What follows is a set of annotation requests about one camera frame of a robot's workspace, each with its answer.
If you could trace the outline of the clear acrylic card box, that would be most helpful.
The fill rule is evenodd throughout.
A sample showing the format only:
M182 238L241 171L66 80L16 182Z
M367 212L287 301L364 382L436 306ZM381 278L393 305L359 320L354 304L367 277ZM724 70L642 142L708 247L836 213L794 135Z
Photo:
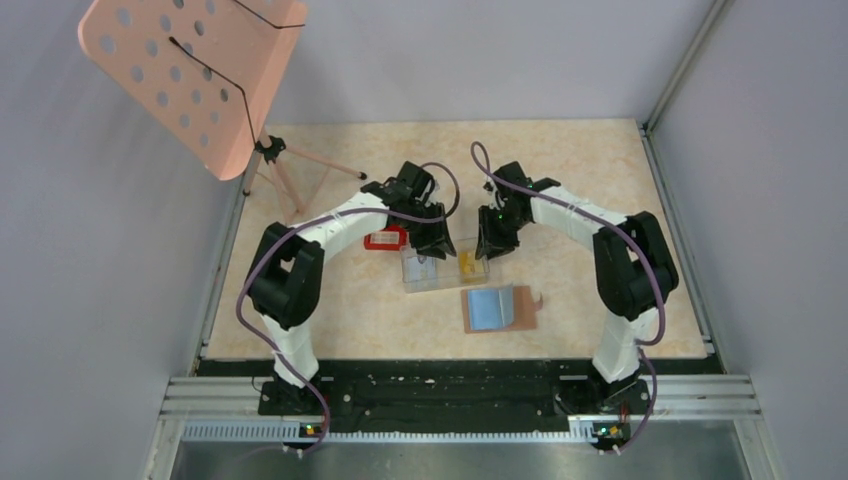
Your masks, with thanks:
M476 244L477 240L474 238L457 240L455 242L457 255L455 257L446 257L445 259L433 258L436 263L436 277L419 282L406 281L405 259L420 255L418 255L411 246L405 245L400 250L402 281L405 291L407 293L421 293L442 289L467 288L487 283L490 278L490 268L488 261L485 258L478 260L479 270L476 276L463 277L459 269L459 252L464 250L471 250L475 252Z

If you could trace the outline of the brown leather card holder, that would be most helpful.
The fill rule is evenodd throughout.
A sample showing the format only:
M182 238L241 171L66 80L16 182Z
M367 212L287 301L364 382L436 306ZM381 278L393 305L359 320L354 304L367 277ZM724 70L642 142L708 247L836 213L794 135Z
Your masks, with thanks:
M466 289L461 292L466 334L535 330L544 297L527 285Z

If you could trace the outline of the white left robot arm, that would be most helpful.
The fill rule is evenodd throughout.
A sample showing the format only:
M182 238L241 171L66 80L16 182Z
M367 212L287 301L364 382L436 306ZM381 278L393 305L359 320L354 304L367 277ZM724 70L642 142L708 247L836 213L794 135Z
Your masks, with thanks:
M249 300L266 330L283 401L297 413L319 404L319 370L308 320L318 306L325 264L366 236L397 226L417 255L444 260L456 253L447 217L432 200L438 185L424 167L405 162L399 173L372 181L338 207L295 226L269 225L238 303Z

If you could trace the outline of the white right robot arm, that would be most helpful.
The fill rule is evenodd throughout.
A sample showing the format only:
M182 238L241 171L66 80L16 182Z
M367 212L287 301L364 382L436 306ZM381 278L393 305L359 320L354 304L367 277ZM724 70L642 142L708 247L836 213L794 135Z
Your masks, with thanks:
M650 325L658 322L657 330L664 330L665 303L679 285L658 219L647 211L625 215L599 207L553 179L527 177L517 162L490 174L484 188L493 200L478 210L476 257L513 252L519 231L530 223L564 233L592 253L607 320L586 397L594 409L614 411L635 381Z

